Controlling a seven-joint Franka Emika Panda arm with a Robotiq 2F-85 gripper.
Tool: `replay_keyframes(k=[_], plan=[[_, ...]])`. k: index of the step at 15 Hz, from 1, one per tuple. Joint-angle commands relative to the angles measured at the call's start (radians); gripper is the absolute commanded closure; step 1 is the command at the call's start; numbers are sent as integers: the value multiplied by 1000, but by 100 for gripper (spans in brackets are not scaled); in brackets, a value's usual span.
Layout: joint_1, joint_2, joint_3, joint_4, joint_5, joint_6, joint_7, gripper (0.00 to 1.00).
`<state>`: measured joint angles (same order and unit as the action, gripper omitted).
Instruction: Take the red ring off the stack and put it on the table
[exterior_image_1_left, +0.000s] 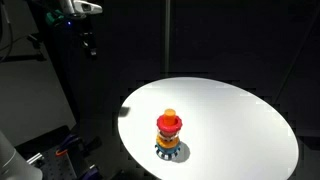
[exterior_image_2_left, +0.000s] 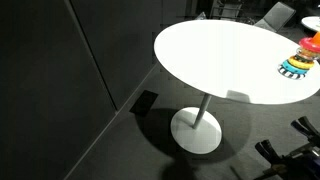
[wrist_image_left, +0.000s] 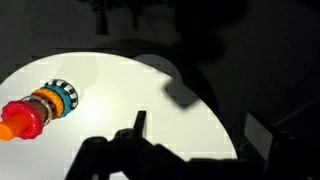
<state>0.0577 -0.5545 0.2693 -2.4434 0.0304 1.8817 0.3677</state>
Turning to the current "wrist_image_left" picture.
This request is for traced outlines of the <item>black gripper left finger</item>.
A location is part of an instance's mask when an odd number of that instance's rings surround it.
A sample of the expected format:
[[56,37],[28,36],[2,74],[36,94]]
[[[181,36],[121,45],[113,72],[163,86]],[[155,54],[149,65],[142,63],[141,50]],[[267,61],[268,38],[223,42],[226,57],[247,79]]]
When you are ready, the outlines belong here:
[[139,111],[136,116],[136,120],[133,126],[134,134],[136,136],[141,136],[143,134],[143,129],[146,120],[146,111]]

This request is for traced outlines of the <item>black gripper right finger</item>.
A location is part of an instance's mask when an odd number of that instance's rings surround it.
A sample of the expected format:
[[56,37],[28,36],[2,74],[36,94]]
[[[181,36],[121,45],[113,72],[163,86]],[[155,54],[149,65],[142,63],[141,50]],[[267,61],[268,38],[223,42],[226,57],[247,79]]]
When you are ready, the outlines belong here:
[[255,113],[248,113],[245,118],[244,136],[246,142],[241,151],[250,160],[267,162],[272,156],[272,148],[276,140],[273,127]]

